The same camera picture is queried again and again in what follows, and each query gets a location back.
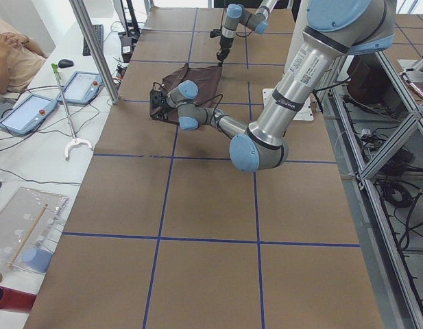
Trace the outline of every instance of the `keyboard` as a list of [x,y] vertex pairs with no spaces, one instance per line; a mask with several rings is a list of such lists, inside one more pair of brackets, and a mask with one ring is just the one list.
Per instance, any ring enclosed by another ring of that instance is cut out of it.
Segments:
[[[97,42],[99,43],[101,50],[103,50],[103,25],[102,24],[94,24],[93,31],[95,32],[95,36],[97,38]],[[85,38],[83,38],[83,56],[89,56],[90,50],[88,43],[86,42]]]

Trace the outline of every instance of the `white mounting plate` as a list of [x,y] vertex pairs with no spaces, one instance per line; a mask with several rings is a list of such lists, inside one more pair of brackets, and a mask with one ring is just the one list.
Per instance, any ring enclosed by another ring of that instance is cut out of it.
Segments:
[[[263,105],[266,104],[267,98],[272,94],[274,91],[273,88],[265,88],[263,89]],[[301,111],[299,111],[293,120],[299,121],[313,121],[313,113],[310,107],[310,98],[306,99],[304,105],[302,106]]]
[[[402,71],[410,69],[417,60],[397,60],[398,64],[402,67]],[[412,83],[423,83],[423,72],[419,70],[407,71],[406,75]]]

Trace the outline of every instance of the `blue device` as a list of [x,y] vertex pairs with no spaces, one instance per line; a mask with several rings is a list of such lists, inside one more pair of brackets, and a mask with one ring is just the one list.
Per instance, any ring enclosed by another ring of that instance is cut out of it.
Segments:
[[55,99],[31,94],[0,120],[0,127],[18,135],[28,134],[38,127],[57,105]]
[[[74,72],[63,87],[67,103],[86,105],[97,96],[103,80],[100,74],[91,72]],[[56,98],[62,102],[60,95]]]

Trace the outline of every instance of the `cloth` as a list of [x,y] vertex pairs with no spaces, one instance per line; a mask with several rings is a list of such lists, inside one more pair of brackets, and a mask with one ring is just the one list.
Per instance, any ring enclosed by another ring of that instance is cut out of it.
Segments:
[[190,67],[187,63],[172,74],[163,77],[163,90],[150,92],[150,117],[155,120],[178,124],[178,111],[170,108],[163,101],[170,90],[176,88],[183,81],[191,80],[199,89],[195,103],[203,108],[212,107],[222,74],[221,66]]
[[[13,26],[0,20],[0,34],[5,32],[19,33]],[[8,58],[10,74],[8,91],[12,93],[23,92],[44,62],[45,59],[42,56],[32,53],[24,46],[13,49]]]

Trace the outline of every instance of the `red cylinder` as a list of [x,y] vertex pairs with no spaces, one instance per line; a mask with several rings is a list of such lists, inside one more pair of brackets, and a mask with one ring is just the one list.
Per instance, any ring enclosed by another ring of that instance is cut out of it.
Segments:
[[0,310],[29,313],[32,310],[36,295],[0,286]]

